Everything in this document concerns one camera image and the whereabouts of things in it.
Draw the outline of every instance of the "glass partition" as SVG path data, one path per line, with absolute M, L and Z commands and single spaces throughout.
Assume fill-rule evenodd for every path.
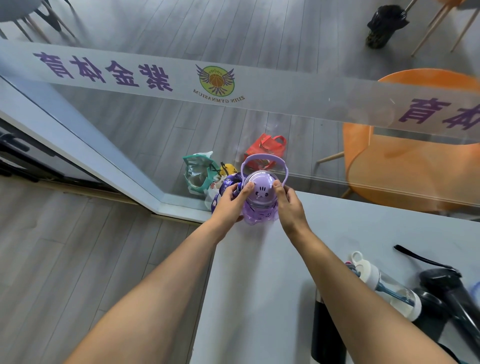
M 222 162 L 239 169 L 246 153 L 265 151 L 302 192 L 475 219 L 477 25 L 450 53 L 470 14 L 452 13 L 411 57 L 437 10 L 418 1 L 408 26 L 370 49 L 366 23 L 380 5 L 58 2 L 76 39 L 41 24 L 57 46 L 29 43 L 2 24 L 1 76 L 40 107 L 41 92 L 22 81 L 50 84 L 50 100 L 76 109 L 164 203 L 208 210 L 202 189 L 188 188 L 184 156 L 212 151 L 220 173 Z

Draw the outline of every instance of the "chair leg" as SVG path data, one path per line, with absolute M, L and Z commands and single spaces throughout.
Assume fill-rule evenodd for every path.
M 427 31 L 427 34 L 425 34 L 425 36 L 423 37 L 423 39 L 420 41 L 420 43 L 417 45 L 417 47 L 415 48 L 415 50 L 413 51 L 412 53 L 412 57 L 415 56 L 415 53 L 417 53 L 417 51 L 420 49 L 421 46 L 423 46 L 423 44 L 425 44 L 425 42 L 427 41 L 427 39 L 432 35 L 433 31 L 440 25 L 440 23 L 442 22 L 443 19 L 445 19 L 445 17 L 448 15 L 448 13 L 450 12 L 450 10 L 452 9 L 452 5 L 447 5 L 447 7 L 445 8 L 445 10 L 443 11 L 443 13 L 440 14 L 440 16 L 438 17 L 438 19 L 435 21 L 435 23 L 433 23 L 432 27 Z
M 340 198 L 348 198 L 353 193 L 353 190 L 349 187 Z
M 480 12 L 480 9 L 476 9 L 475 12 L 473 13 L 472 17 L 470 18 L 470 20 L 468 21 L 467 25 L 465 26 L 465 28 L 462 30 L 462 32 L 460 33 L 460 35 L 458 36 L 458 39 L 456 40 L 455 44 L 453 45 L 452 49 L 450 50 L 450 52 L 453 52 L 455 50 L 455 48 L 458 46 L 458 44 L 460 43 L 460 40 L 462 40 L 463 36 L 465 35 L 465 33 L 467 32 L 468 28 L 470 28 L 470 26 L 472 25 L 472 23 L 474 22 L 475 18 L 477 17 L 477 15 L 479 14 Z
M 0 38 L 8 39 L 5 33 L 1 31 L 1 29 L 0 29 Z
M 40 27 L 37 25 L 37 23 L 34 22 L 34 20 L 30 17 L 30 15 L 27 15 L 25 18 L 26 18 L 26 19 L 28 20 L 28 22 L 32 25 L 32 27 L 35 29 L 35 31 L 36 31 L 37 33 L 39 33 L 40 36 L 41 36 L 43 39 L 45 39 L 45 41 L 46 41 L 47 43 L 52 44 L 52 42 L 50 42 L 50 40 L 47 38 L 47 36 L 46 36 L 45 33 L 43 32 L 43 30 L 40 29 Z
M 444 11 L 444 9 L 445 9 L 446 6 L 447 6 L 447 4 L 444 4 L 444 5 L 441 7 L 441 9 L 438 11 L 438 13 L 435 14 L 435 16 L 433 17 L 433 19 L 428 23 L 427 28 L 430 28 L 430 26 L 433 24 L 433 22 L 438 19 L 438 16 L 442 13 L 442 11 Z
M 14 20 L 13 21 L 15 23 L 15 25 L 18 27 L 18 29 L 20 29 L 22 31 L 22 33 L 25 35 L 25 37 L 27 37 L 27 39 L 31 42 L 33 42 L 33 40 L 31 39 L 31 37 L 28 35 L 28 33 L 25 31 L 25 29 L 22 28 L 22 26 L 20 25 L 20 23 L 18 22 L 18 20 Z
M 417 0 L 412 0 L 410 4 L 408 4 L 408 6 L 405 8 L 405 12 L 408 12 L 412 8 L 412 6 L 415 5 L 416 2 Z
M 77 38 L 75 36 L 75 34 L 72 33 L 72 31 L 65 25 L 65 23 L 63 22 L 63 20 L 60 19 L 60 17 L 57 15 L 56 12 L 53 11 L 53 9 L 50 7 L 50 5 L 47 4 L 47 2 L 44 0 L 42 1 L 43 5 L 47 8 L 47 10 L 55 17 L 57 18 L 57 20 L 59 21 L 60 24 L 62 24 L 62 26 L 67 29 L 67 31 L 72 35 L 72 37 L 74 37 L 75 39 Z
M 323 159 L 319 159 L 318 161 L 316 161 L 316 164 L 325 163 L 325 162 L 329 162 L 331 160 L 339 159 L 339 158 L 342 158 L 344 155 L 345 155 L 345 152 L 340 152 L 340 153 L 337 153 L 337 154 L 333 154 L 332 156 L 329 156 L 329 157 L 326 157 L 326 158 L 323 158 Z

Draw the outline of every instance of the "green bag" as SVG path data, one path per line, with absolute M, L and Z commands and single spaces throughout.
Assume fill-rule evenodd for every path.
M 220 167 L 210 158 L 212 152 L 183 157 L 187 165 L 185 179 L 191 194 L 203 196 L 212 183 L 220 179 Z

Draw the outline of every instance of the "black water bottle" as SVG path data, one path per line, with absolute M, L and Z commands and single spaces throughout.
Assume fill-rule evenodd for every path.
M 320 364 L 345 364 L 347 348 L 338 333 L 327 306 L 317 291 L 313 317 L 312 358 Z

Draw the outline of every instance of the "black strap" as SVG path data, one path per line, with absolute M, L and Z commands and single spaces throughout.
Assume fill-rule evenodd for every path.
M 452 271 L 456 272 L 457 274 L 459 274 L 460 277 L 462 276 L 462 275 L 460 274 L 460 272 L 459 272 L 457 269 L 453 268 L 452 266 L 448 266 L 447 264 L 437 263 L 437 262 L 434 262 L 433 260 L 424 258 L 423 256 L 420 256 L 420 255 L 418 255 L 418 254 L 415 254 L 414 252 L 408 250 L 407 248 L 405 248 L 405 247 L 403 247 L 403 246 L 401 246 L 401 245 L 398 245 L 398 244 L 397 244 L 397 245 L 395 245 L 393 248 L 394 248 L 395 250 L 398 250 L 399 252 L 405 254 L 405 255 L 411 256 L 412 258 L 421 260 L 422 262 L 431 264 L 431 265 L 433 265 L 433 266 L 447 268 L 447 269 L 452 270 Z

